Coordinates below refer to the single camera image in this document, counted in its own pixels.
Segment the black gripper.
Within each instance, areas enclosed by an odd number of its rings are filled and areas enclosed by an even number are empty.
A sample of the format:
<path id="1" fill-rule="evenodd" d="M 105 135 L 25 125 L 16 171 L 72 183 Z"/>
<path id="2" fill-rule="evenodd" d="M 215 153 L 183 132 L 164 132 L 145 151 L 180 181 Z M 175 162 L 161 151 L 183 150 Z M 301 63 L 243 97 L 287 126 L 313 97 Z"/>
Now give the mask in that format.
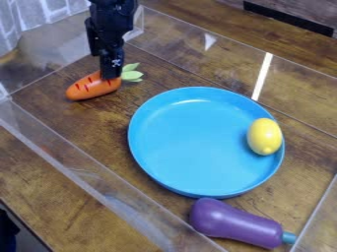
<path id="1" fill-rule="evenodd" d="M 124 66 L 123 36 L 132 30 L 137 0 L 88 0 L 89 17 L 84 21 L 92 56 L 100 55 L 104 80 L 121 75 Z"/>

